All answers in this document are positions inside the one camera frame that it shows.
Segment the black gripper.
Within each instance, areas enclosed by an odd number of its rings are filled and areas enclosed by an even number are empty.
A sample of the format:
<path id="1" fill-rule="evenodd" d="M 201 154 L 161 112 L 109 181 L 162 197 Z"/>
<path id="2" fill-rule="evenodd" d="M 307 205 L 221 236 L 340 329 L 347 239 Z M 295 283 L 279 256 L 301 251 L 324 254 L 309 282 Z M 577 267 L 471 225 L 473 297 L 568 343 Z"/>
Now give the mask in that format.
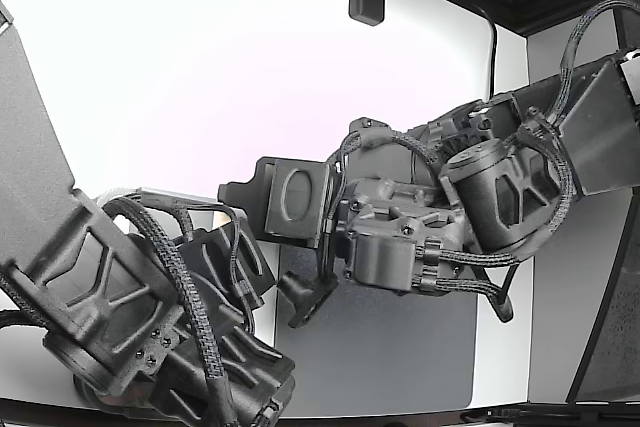
<path id="1" fill-rule="evenodd" d="M 274 285 L 274 275 L 248 222 L 240 220 L 236 274 L 252 288 L 247 303 L 252 310 L 264 305 L 263 296 Z M 233 224 L 214 230 L 196 229 L 194 239 L 178 246 L 187 267 L 206 278 L 236 307 L 241 308 L 229 272 Z M 155 375 L 149 404 L 162 415 L 188 426 L 221 426 L 220 412 L 209 407 L 209 389 L 196 342 L 182 319 L 176 325 L 180 343 L 165 358 Z M 238 426 L 274 426 L 295 388 L 292 359 L 233 323 L 216 336 L 227 375 Z"/>
<path id="2" fill-rule="evenodd" d="M 329 179 L 323 162 L 262 157 L 249 181 L 220 185 L 218 200 L 242 210 L 259 241 L 316 248 Z M 464 210 L 446 205 L 433 187 L 357 179 L 339 207 L 345 276 L 394 293 L 442 292 L 437 281 L 463 271 L 443 253 L 462 251 L 466 234 Z"/>

